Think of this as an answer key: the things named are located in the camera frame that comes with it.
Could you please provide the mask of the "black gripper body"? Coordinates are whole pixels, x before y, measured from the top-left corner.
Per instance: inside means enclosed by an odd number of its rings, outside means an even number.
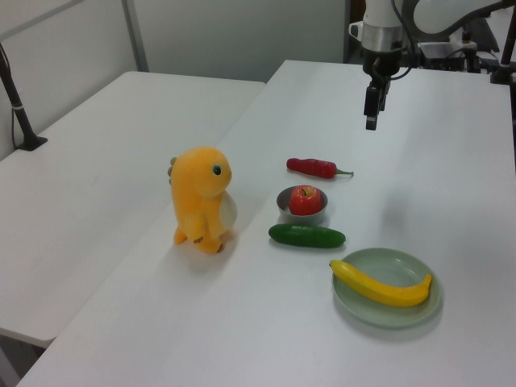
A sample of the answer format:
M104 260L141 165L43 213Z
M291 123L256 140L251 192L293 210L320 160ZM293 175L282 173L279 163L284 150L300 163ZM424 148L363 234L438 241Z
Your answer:
M384 87L400 69L400 51L375 52L364 49L362 69L371 77L372 87Z

